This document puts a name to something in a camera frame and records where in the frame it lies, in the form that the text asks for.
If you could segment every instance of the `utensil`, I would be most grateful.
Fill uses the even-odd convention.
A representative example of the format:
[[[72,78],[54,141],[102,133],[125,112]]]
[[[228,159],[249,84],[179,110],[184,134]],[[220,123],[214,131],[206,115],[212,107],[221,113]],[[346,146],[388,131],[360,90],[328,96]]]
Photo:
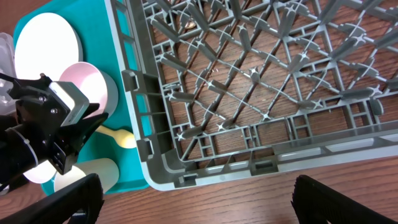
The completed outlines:
[[[82,60],[79,36],[55,13],[33,17],[19,35],[15,50],[17,78],[36,80],[44,73],[52,81],[59,81],[66,68]]]
[[[94,159],[92,161],[75,164],[72,169],[64,175],[55,174],[54,191],[58,191],[88,174],[98,174],[102,189],[107,192],[119,179],[119,168],[113,160]]]
[[[110,117],[118,105],[119,95],[115,82],[90,63],[74,63],[62,73],[60,81],[72,82],[90,103],[99,103],[99,109],[88,117],[104,112]]]
[[[107,136],[111,136],[114,138],[116,143],[123,148],[132,149],[137,147],[136,139],[133,133],[126,131],[124,129],[120,129],[117,131],[110,130],[109,128],[105,128],[104,126],[100,126],[96,132],[106,134]]]
[[[45,161],[37,167],[24,172],[24,176],[33,183],[43,184],[49,181],[56,172],[57,170],[54,166],[49,161]]]

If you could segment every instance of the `dish rack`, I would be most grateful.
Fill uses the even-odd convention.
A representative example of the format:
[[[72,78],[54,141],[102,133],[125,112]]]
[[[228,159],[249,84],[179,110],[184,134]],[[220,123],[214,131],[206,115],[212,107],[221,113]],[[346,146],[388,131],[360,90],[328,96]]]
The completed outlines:
[[[172,190],[398,155],[392,4],[106,0],[146,181]]]

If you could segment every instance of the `wooden table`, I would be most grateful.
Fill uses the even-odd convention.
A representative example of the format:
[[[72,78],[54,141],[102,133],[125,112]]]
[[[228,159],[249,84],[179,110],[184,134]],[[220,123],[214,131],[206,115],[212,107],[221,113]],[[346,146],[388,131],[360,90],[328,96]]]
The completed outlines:
[[[47,0],[1,0],[0,32]],[[98,223],[297,223],[290,204],[295,178],[306,174],[398,220],[398,157],[256,177],[192,189],[152,188],[105,196]],[[45,197],[29,184],[0,197],[0,219]]]

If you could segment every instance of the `blue tray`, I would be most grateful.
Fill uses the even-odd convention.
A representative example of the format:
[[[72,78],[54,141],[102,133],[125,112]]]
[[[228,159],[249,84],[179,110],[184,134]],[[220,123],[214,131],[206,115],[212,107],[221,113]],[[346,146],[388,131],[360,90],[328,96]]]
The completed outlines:
[[[123,128],[132,131],[104,1],[54,0],[24,16],[18,22],[14,31],[14,45],[27,22],[44,12],[53,12],[65,18],[79,35],[83,46],[84,61],[95,65],[116,82],[119,89],[118,107],[104,125],[111,129]],[[137,149],[123,149],[113,138],[94,133],[80,151],[78,163],[99,158],[112,159],[120,170],[119,181],[107,191],[107,194],[140,190],[149,186],[142,174]],[[47,195],[52,194],[54,192],[52,180],[42,184],[42,188]]]

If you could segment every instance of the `spoon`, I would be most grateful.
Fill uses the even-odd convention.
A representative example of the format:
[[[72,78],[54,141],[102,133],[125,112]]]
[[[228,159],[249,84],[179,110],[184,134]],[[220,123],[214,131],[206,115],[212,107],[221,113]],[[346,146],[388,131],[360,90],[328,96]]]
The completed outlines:
[[[113,131],[101,125],[97,128],[96,132],[111,136],[120,147],[126,149],[132,149],[137,147],[136,139],[133,133],[129,131],[123,129]]]

